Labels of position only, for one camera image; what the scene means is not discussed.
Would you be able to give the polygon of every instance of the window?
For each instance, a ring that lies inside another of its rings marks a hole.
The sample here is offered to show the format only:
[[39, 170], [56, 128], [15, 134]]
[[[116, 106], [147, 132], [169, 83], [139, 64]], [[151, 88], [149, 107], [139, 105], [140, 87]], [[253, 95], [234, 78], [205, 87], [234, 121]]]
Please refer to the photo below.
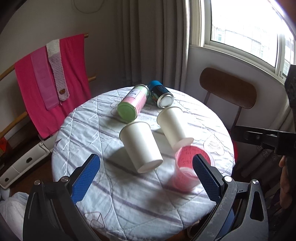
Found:
[[295, 40], [269, 2], [273, 0], [200, 1], [200, 46], [241, 58], [285, 80], [294, 64]]

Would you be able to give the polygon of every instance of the green can lid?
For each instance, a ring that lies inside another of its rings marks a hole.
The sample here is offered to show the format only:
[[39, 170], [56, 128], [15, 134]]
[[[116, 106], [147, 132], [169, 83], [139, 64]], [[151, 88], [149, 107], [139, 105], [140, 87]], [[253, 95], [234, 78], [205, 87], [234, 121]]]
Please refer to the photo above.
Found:
[[128, 102], [120, 102], [117, 106], [117, 112], [127, 122], [132, 122], [137, 118], [136, 108]]

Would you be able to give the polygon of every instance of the human hand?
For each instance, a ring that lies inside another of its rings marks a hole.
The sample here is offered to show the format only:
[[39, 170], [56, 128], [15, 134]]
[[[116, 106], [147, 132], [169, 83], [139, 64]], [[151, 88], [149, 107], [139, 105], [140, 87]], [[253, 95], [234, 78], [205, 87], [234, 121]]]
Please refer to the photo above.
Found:
[[282, 167], [281, 171], [281, 181], [280, 181], [280, 187], [281, 192], [279, 195], [279, 203], [282, 208], [287, 209], [291, 203], [292, 203], [292, 196], [289, 193], [291, 187], [290, 182], [288, 179], [288, 172], [287, 172], [287, 166], [286, 166], [286, 157], [283, 156], [279, 162], [279, 166]]

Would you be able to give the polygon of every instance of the bolt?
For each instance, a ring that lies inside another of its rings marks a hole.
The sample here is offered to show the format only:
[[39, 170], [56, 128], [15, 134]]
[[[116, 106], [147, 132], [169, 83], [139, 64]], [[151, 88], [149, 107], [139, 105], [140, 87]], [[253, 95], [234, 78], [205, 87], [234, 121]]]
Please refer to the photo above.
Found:
[[232, 178], [230, 176], [225, 176], [224, 180], [227, 181], [228, 183], [232, 181]]
[[34, 185], [39, 185], [40, 183], [41, 183], [40, 180], [36, 180], [36, 181], [34, 182]]
[[68, 177], [68, 176], [63, 176], [63, 177], [61, 177], [61, 181], [62, 181], [63, 183], [67, 182], [68, 180], [69, 180], [69, 177]]
[[255, 185], [258, 185], [258, 184], [259, 184], [259, 181], [256, 180], [256, 179], [253, 179], [252, 182], [253, 182]]

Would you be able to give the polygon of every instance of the black can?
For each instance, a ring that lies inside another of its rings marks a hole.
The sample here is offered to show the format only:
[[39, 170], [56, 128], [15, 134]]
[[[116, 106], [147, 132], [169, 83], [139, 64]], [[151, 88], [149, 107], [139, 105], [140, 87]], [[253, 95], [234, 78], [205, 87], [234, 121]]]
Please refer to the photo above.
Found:
[[148, 89], [150, 90], [151, 97], [157, 104], [158, 108], [166, 108], [174, 102], [174, 96], [166, 87], [159, 81], [153, 80], [149, 83]]

